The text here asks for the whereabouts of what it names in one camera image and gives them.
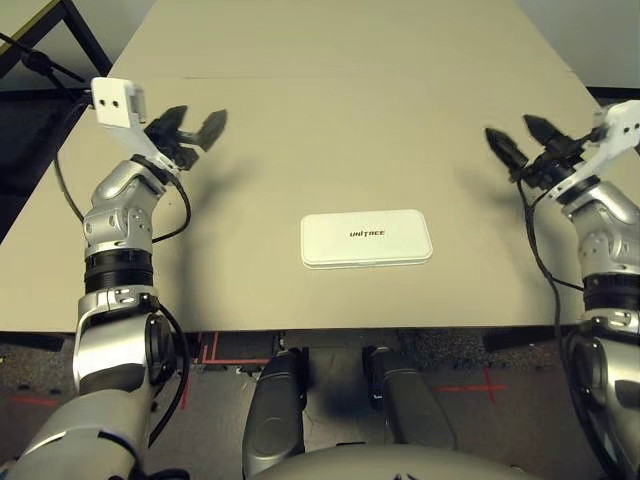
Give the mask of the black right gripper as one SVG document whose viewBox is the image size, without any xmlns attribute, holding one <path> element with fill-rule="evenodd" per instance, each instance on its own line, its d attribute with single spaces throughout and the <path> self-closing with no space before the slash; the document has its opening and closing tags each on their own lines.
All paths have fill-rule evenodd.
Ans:
<svg viewBox="0 0 640 480">
<path fill-rule="evenodd" d="M 530 188 L 550 190 L 572 175 L 584 152 L 581 140 L 572 140 L 546 118 L 525 114 L 523 120 L 530 135 L 544 151 L 529 165 L 515 141 L 501 130 L 484 130 L 490 149 L 511 171 L 512 183 L 524 182 Z"/>
</svg>

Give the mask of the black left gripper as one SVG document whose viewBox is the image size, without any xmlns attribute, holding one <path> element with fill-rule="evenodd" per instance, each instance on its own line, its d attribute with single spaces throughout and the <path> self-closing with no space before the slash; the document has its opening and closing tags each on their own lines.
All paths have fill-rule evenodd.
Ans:
<svg viewBox="0 0 640 480">
<path fill-rule="evenodd" d="M 179 170 L 184 171 L 189 171 L 200 158 L 195 146 L 198 145 L 203 151 L 209 151 L 224 132 L 228 119 L 226 109 L 212 112 L 197 132 L 196 142 L 196 136 L 193 133 L 180 130 L 187 110 L 186 105 L 171 107 L 160 117 L 151 121 L 145 129 L 146 135 L 157 149 Z"/>
</svg>

